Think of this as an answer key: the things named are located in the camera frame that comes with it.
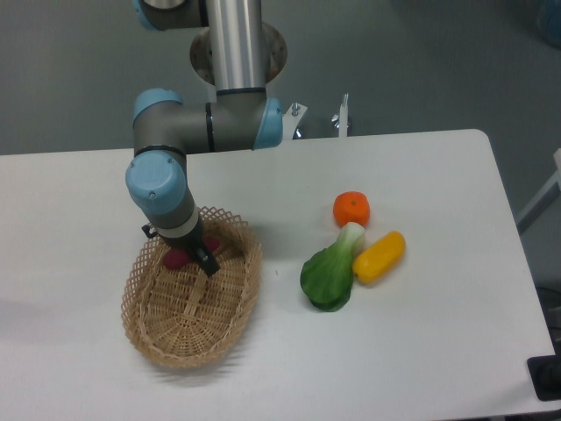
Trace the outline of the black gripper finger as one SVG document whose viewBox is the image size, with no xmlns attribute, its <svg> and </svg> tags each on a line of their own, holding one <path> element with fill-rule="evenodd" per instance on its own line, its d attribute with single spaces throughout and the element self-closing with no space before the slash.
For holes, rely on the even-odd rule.
<svg viewBox="0 0 561 421">
<path fill-rule="evenodd" d="M 213 276 L 220 269 L 220 266 L 206 246 L 196 246 L 188 250 L 188 254 L 192 261 L 207 275 Z"/>
</svg>

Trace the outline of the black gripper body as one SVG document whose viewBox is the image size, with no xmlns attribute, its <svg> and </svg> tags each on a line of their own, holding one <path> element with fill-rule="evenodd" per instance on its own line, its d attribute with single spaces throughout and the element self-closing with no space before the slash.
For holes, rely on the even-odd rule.
<svg viewBox="0 0 561 421">
<path fill-rule="evenodd" d="M 207 259 L 207 248 L 202 240 L 203 222 L 198 214 L 175 228 L 164 229 L 148 223 L 141 230 L 148 239 L 161 237 L 170 247 L 185 250 L 194 260 Z"/>
</svg>

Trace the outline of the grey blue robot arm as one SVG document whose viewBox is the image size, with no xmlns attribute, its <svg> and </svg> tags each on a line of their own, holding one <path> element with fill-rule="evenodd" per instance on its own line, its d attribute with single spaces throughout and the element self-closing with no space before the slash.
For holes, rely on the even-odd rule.
<svg viewBox="0 0 561 421">
<path fill-rule="evenodd" d="M 136 1 L 147 29 L 209 30 L 217 99 L 187 106 L 169 89 L 142 92 L 134 104 L 134 158 L 125 173 L 133 202 L 158 235 L 185 251 L 212 276 L 219 265 L 205 245 L 203 223 L 189 190 L 187 158 L 276 147 L 283 134 L 281 103 L 268 96 L 270 55 L 259 1 Z"/>
</svg>

